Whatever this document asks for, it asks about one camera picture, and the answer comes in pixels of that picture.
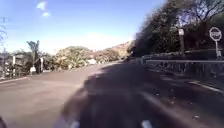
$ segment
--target curb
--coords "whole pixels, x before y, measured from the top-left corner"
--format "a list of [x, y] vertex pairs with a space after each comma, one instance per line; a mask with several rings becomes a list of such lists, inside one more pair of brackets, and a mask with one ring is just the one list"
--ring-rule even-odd
[[29, 78], [29, 77], [22, 77], [22, 78], [17, 78], [17, 79], [11, 79], [11, 80], [0, 81], [0, 84], [9, 83], [9, 82], [13, 82], [13, 81], [19, 81], [19, 80], [25, 80], [25, 79], [28, 79], [28, 78]]

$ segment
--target utility pole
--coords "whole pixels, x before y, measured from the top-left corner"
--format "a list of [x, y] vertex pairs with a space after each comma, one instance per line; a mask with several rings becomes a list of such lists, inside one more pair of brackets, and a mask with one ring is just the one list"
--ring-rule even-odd
[[185, 58], [185, 53], [184, 53], [184, 30], [183, 29], [179, 29], [179, 36], [180, 36], [180, 52], [181, 52], [181, 56], [182, 58]]
[[2, 58], [2, 78], [5, 79], [5, 47], [3, 49], [3, 58]]

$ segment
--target cloud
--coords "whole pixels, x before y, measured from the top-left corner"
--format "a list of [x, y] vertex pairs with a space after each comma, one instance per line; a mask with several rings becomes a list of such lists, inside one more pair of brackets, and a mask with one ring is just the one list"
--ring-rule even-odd
[[37, 8], [44, 11], [46, 9], [46, 5], [47, 5], [47, 2], [41, 1], [40, 3], [37, 4]]
[[43, 16], [43, 17], [49, 17], [49, 16], [50, 16], [50, 13], [49, 13], [49, 12], [44, 12], [44, 13], [42, 14], [42, 16]]

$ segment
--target vegetation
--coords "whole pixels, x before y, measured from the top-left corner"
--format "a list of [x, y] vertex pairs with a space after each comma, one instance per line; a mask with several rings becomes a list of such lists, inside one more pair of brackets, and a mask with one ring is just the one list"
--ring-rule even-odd
[[120, 59], [119, 53], [112, 49], [97, 51], [94, 58], [98, 63], [112, 62]]
[[128, 52], [131, 56], [143, 56], [179, 51], [179, 28], [185, 30], [186, 50], [214, 47], [208, 30], [211, 26], [223, 30], [223, 12], [223, 0], [167, 0], [146, 18]]

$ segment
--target rocky hillside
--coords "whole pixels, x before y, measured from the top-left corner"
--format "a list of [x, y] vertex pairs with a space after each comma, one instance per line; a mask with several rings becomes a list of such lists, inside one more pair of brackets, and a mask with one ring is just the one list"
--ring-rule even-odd
[[131, 41], [111, 47], [110, 49], [116, 51], [119, 54], [119, 56], [126, 57], [128, 55], [127, 49], [130, 46], [130, 44], [131, 44]]

